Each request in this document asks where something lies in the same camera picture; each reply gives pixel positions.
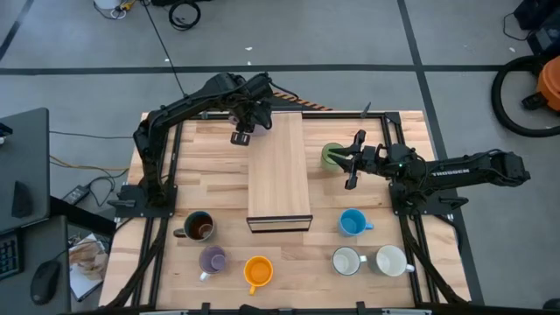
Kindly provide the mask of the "orange faceted mug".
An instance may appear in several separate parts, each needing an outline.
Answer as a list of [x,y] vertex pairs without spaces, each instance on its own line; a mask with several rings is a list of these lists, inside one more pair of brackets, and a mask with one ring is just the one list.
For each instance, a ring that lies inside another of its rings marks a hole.
[[254,296],[256,289],[267,285],[274,274],[272,262],[265,256],[253,256],[247,260],[243,275],[250,285],[249,295]]

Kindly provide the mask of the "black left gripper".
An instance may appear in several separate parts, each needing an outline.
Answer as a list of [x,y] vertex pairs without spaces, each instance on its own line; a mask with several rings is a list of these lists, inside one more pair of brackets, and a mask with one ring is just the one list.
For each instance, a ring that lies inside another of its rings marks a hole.
[[[268,99],[273,95],[270,84],[272,79],[268,73],[258,73],[244,81],[234,95],[234,106],[229,114],[237,116],[240,121],[252,130],[251,119],[256,119],[266,130],[272,128],[272,109]],[[249,145],[249,134],[234,131],[230,143],[235,145]]]

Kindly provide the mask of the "black computer mouse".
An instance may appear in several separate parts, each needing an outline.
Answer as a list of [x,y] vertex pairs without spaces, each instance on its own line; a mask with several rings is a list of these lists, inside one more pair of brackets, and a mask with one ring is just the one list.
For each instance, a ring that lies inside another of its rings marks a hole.
[[56,260],[42,262],[36,269],[30,285],[30,298],[35,305],[45,305],[54,297],[60,275]]

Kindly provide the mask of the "black power adapter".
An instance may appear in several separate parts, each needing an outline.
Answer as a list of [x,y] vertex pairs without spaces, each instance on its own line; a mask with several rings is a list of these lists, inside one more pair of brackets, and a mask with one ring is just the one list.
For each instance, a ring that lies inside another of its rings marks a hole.
[[77,185],[72,191],[67,193],[62,200],[66,203],[76,206],[90,194],[90,188],[87,185]]

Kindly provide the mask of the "black equipment case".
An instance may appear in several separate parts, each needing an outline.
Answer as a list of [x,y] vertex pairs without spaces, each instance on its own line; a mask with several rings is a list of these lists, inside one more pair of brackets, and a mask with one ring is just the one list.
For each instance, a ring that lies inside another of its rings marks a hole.
[[530,34],[527,41],[534,55],[560,55],[560,26],[543,26]]
[[558,6],[560,0],[522,0],[513,14],[522,30],[533,30],[540,26]]

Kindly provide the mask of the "green mug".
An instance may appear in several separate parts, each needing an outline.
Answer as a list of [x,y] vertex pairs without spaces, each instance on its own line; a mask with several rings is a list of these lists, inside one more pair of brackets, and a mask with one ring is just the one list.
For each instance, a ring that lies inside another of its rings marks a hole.
[[340,170],[340,166],[333,161],[329,154],[331,154],[332,149],[340,149],[342,145],[340,143],[327,143],[321,151],[321,167],[326,172],[337,172]]

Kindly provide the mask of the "black aluminium frame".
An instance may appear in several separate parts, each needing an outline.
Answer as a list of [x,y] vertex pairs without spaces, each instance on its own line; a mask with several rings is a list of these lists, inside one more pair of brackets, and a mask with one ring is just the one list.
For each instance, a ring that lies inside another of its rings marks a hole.
[[[360,175],[353,190],[344,187],[347,175],[328,172],[319,159],[326,144],[349,145],[359,130],[370,146],[383,142],[382,119],[361,118],[356,112],[307,111],[302,114],[307,179],[313,220],[307,232],[253,234],[246,221],[249,201],[248,149],[233,145],[233,126],[225,120],[189,120],[172,129],[166,160],[176,161],[177,208],[168,221],[156,306],[161,310],[236,309],[241,305],[279,309],[342,309],[363,302],[369,308],[411,307],[410,277],[374,273],[364,262],[352,276],[338,274],[333,252],[340,247],[368,256],[382,246],[401,247],[398,218],[390,208],[389,184],[375,175]],[[355,237],[339,233],[341,213],[355,208],[374,225]],[[206,241],[177,238],[186,217],[209,213],[216,224]],[[227,255],[224,270],[200,281],[201,251],[220,246]],[[265,256],[273,265],[271,281],[249,295],[243,275],[253,256]]]

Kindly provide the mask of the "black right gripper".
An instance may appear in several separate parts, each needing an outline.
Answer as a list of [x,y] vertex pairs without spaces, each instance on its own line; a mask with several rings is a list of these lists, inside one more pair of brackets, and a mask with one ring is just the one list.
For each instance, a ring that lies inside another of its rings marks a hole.
[[374,174],[386,178],[388,174],[383,169],[385,159],[380,157],[383,146],[362,146],[366,139],[366,131],[360,129],[354,136],[353,143],[349,147],[337,147],[329,150],[333,160],[344,172],[349,173],[345,183],[346,189],[354,189],[357,186],[357,171]]

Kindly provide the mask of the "lilac fine-ridged mug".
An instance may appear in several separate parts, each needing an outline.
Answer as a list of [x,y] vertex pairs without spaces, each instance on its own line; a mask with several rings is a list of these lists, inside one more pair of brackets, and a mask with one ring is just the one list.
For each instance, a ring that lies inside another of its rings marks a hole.
[[202,270],[199,280],[206,281],[211,275],[224,270],[226,264],[227,255],[224,248],[216,245],[205,247],[199,256],[199,266]]

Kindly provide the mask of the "black mat with striped edge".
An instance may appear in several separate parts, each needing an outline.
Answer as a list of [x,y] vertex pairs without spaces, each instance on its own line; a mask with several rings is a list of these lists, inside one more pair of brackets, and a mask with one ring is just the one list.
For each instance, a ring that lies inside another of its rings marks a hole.
[[307,101],[303,99],[297,99],[292,94],[286,94],[281,92],[275,92],[270,98],[270,102],[274,107],[291,107],[295,109],[302,110],[320,110],[320,111],[332,111],[331,108],[321,105],[316,102]]

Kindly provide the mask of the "orange shop vacuum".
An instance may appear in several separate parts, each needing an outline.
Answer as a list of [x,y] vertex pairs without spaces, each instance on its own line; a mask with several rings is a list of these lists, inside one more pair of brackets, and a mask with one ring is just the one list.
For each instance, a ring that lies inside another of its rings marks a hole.
[[543,65],[535,93],[521,101],[528,110],[548,107],[560,113],[560,55]]

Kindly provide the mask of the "white notebook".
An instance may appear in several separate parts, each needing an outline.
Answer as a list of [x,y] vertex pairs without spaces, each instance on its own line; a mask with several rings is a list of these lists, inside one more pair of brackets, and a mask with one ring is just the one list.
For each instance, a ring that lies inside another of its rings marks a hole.
[[74,263],[70,266],[70,288],[79,302],[103,283],[106,267]]

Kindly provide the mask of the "white mug with dark rim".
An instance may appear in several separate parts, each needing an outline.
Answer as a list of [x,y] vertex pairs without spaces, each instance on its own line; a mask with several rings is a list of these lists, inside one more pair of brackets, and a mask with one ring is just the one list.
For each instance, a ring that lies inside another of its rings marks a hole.
[[332,254],[332,266],[342,276],[356,274],[363,263],[368,261],[365,255],[360,255],[350,247],[337,248]]

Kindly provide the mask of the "blue mug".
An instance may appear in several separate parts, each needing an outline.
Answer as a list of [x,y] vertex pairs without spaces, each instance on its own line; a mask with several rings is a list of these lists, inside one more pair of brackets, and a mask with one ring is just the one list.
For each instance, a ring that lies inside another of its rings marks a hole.
[[373,230],[374,225],[369,222],[365,214],[355,208],[344,210],[338,219],[339,233],[344,237],[355,237]]

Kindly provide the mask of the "teal and brown glazed mug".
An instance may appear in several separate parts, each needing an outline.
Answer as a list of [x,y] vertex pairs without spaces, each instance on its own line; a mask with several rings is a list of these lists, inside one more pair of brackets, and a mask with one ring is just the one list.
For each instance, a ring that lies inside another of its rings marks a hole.
[[173,231],[173,236],[204,242],[212,237],[215,227],[215,221],[209,213],[195,211],[186,217],[182,228]]

